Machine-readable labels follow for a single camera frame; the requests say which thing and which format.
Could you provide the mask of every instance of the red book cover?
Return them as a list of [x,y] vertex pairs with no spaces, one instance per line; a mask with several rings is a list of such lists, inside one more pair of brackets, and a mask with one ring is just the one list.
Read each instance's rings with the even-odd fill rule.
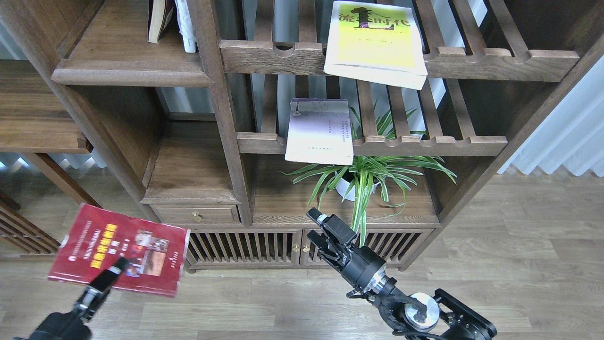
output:
[[130,264],[114,288],[174,297],[188,238],[188,229],[83,203],[48,279],[88,284],[123,256]]

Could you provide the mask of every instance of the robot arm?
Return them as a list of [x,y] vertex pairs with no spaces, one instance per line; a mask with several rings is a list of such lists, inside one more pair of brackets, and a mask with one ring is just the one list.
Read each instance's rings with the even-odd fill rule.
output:
[[113,266],[102,271],[84,288],[71,312],[51,313],[27,340],[90,340],[92,333],[84,323],[92,319],[127,266],[128,260],[121,257]]
[[[307,216],[323,232],[311,231],[309,240],[323,260],[353,287],[346,297],[364,298],[374,305],[393,335],[409,340],[491,340],[497,335],[492,323],[442,289],[437,289],[434,297],[401,292],[395,286],[396,279],[386,276],[386,261],[367,246],[356,247],[353,242],[357,234],[336,215],[328,217],[313,208]],[[439,304],[451,312],[444,312]],[[439,318],[449,330],[442,335],[429,334]]]

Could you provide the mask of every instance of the drawer knob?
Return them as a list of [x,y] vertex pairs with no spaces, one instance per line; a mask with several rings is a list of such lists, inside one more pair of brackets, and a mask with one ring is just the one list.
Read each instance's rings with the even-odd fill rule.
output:
[[201,220],[203,220],[203,218],[201,217],[201,215],[199,215],[199,212],[197,211],[193,212],[193,219],[195,222],[201,222]]

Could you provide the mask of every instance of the cable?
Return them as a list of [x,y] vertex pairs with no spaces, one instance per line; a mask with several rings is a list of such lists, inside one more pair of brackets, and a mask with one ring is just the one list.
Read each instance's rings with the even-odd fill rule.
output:
[[445,338],[444,336],[440,336],[440,335],[436,335],[436,334],[430,334],[430,333],[420,333],[420,332],[397,332],[397,331],[392,331],[392,335],[396,335],[396,336],[423,336],[424,338],[432,338],[432,339],[436,339],[436,340],[449,340],[448,338]]

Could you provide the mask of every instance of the yellow book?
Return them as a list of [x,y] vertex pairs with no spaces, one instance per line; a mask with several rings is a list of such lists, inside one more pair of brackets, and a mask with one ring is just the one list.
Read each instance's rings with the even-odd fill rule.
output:
[[413,10],[335,1],[324,72],[420,90],[428,72]]

